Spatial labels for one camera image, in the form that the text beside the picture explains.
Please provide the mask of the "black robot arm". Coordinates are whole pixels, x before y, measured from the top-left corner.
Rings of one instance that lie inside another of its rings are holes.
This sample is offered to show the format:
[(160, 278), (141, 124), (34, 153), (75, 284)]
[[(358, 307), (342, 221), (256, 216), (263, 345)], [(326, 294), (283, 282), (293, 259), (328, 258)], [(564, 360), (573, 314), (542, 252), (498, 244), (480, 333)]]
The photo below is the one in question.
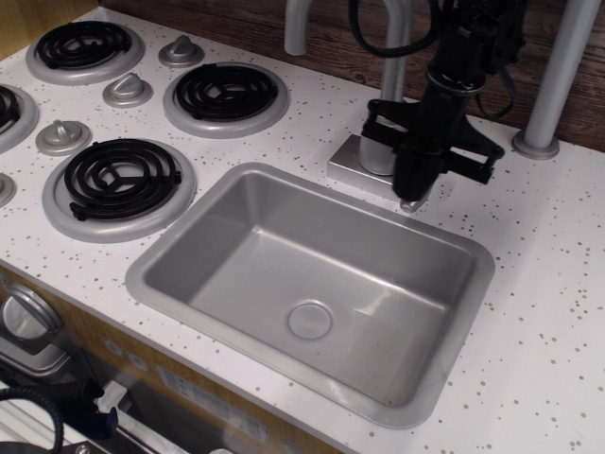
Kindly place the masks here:
[(369, 44), (358, 23), (358, 4), (349, 4), (357, 42), (375, 56), (406, 57), (438, 45), (425, 70), (427, 85), (416, 103), (373, 99), (363, 136), (392, 149), (392, 189), (403, 203), (423, 201), (441, 174), (455, 172), (487, 183), (505, 151), (468, 121), (470, 100), (480, 100), (486, 78), (499, 76), (511, 97), (514, 84), (506, 70), (525, 45), (525, 1), (432, 1), (431, 23), (418, 42), (380, 48)]

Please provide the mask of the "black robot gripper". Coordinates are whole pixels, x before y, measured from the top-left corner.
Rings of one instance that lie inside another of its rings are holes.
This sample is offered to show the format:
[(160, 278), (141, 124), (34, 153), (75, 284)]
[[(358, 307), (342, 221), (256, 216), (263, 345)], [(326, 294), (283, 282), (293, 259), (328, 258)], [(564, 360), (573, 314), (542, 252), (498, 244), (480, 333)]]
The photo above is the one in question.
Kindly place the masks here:
[(362, 135), (393, 149), (392, 187), (399, 198), (426, 199), (439, 176), (449, 171), (479, 183), (489, 181), (504, 149), (469, 122), (471, 97), (430, 83), (419, 102), (368, 103)]

